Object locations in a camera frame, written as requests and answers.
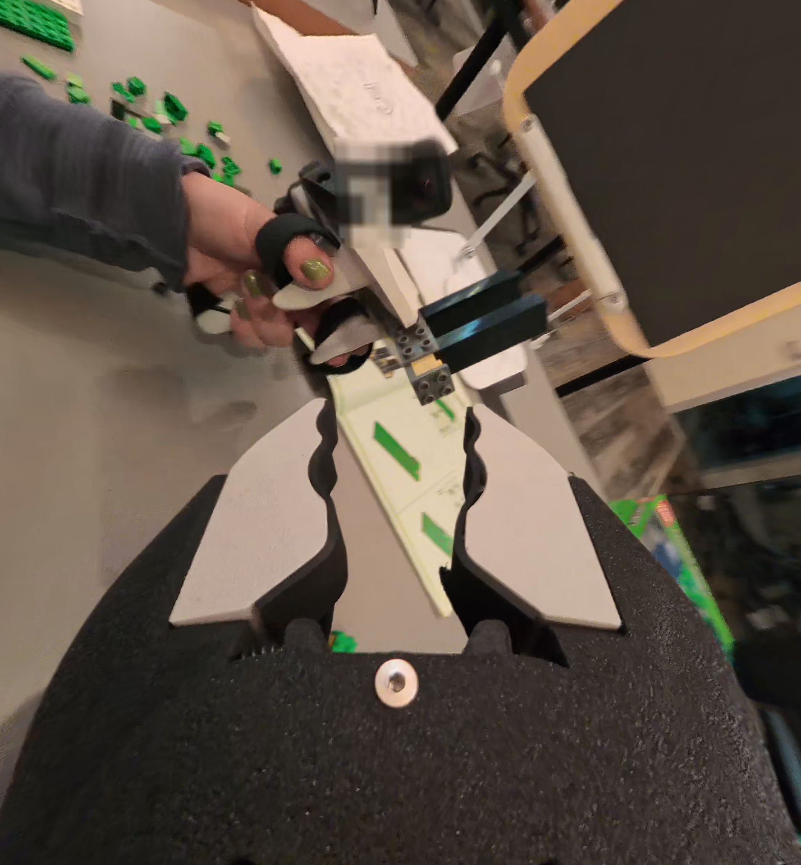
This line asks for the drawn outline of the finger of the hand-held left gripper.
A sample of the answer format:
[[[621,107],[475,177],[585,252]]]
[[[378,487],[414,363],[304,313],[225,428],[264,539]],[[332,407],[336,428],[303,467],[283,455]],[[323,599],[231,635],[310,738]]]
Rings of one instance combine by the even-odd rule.
[[[418,320],[420,297],[417,285],[398,253],[391,247],[363,246],[362,265],[371,277],[372,290],[384,308],[404,328]]]

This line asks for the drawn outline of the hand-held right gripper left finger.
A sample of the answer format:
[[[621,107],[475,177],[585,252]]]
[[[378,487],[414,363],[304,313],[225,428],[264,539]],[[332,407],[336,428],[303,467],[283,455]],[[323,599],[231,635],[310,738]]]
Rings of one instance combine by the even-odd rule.
[[[266,433],[229,470],[169,624],[249,622],[271,641],[309,619],[325,637],[348,583],[332,499],[334,407],[315,398]]]

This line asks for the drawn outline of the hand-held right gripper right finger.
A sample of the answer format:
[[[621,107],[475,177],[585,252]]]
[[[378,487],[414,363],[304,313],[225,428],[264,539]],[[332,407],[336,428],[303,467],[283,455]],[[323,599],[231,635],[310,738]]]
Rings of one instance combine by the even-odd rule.
[[[462,446],[463,501],[441,583],[466,634],[487,620],[512,641],[549,641],[556,626],[619,633],[572,476],[484,405],[467,410]]]

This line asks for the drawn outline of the grey brick base black beams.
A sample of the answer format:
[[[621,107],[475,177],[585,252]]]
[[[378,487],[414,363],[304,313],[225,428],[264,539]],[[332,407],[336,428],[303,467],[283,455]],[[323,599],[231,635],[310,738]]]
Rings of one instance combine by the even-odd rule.
[[[546,298],[525,293],[521,273],[503,270],[421,307],[409,325],[377,300],[369,311],[421,405],[452,394],[454,373],[546,334],[549,325]]]

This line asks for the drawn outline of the person's left forearm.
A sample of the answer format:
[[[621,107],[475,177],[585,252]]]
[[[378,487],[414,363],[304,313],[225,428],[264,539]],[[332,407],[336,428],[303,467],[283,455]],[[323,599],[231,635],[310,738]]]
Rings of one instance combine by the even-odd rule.
[[[194,158],[0,71],[0,249],[63,250],[181,291]]]

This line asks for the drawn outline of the person's left hand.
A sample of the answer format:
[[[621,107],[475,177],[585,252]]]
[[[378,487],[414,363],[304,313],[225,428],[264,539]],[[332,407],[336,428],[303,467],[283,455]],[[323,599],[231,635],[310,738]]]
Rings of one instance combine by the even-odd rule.
[[[217,295],[235,293],[231,329],[249,349],[284,349],[293,342],[296,329],[313,333],[320,317],[316,308],[290,316],[267,297],[251,295],[245,285],[246,273],[263,269],[255,238],[274,218],[272,211],[196,171],[181,179],[181,189],[188,208],[183,285],[202,284]]]

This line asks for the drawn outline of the white crumpled paper bag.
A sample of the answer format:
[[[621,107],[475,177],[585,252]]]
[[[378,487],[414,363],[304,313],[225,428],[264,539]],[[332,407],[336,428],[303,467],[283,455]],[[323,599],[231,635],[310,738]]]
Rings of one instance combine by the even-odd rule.
[[[448,155],[458,151],[433,104],[377,36],[303,36],[258,7],[252,14],[256,31],[295,81],[331,157],[374,157],[429,140]]]

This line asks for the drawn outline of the green cardboard toy box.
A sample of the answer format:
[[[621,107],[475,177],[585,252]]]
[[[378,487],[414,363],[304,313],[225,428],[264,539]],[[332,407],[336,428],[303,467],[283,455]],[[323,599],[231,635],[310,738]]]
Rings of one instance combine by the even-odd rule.
[[[706,622],[727,659],[734,637],[684,535],[668,497],[612,501],[610,508],[681,587]]]

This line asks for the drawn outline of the brick instruction booklet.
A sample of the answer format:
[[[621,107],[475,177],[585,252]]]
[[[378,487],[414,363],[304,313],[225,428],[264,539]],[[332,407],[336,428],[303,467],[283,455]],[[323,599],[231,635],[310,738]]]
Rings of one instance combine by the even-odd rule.
[[[436,611],[452,606],[440,571],[451,561],[463,504],[463,433],[471,400],[458,378],[453,391],[419,404],[397,371],[385,377],[369,361],[328,377],[338,425]]]

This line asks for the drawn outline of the black board wooden edge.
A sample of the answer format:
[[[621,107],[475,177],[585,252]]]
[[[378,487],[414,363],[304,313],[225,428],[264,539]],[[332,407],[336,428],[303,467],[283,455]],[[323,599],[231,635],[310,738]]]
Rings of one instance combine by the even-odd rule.
[[[801,2],[570,2],[508,72],[513,138],[526,114],[622,282],[627,311],[593,303],[628,354],[801,306]]]

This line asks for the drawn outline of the pile of loose green bricks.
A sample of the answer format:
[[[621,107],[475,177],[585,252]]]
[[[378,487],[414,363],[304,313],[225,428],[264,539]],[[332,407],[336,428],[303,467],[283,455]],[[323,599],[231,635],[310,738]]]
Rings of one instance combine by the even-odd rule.
[[[100,106],[100,102],[93,100],[87,92],[79,74],[57,73],[34,55],[23,54],[19,61],[42,81],[59,85],[70,104]],[[150,101],[145,81],[137,76],[110,84],[108,106],[114,119],[158,140],[174,134],[178,127],[188,123],[190,116],[182,101],[171,92],[163,92],[158,99]],[[209,120],[204,132],[204,141],[186,135],[172,137],[172,140],[184,157],[195,159],[207,167],[214,181],[239,188],[238,179],[243,168],[230,154],[232,141],[224,126],[218,121]]]

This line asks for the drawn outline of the flat green brick plate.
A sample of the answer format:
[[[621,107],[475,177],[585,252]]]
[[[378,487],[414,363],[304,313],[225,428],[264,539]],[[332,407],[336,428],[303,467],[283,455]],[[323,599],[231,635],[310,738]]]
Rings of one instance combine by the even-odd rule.
[[[0,27],[67,53],[75,52],[64,14],[32,1],[0,1]]]

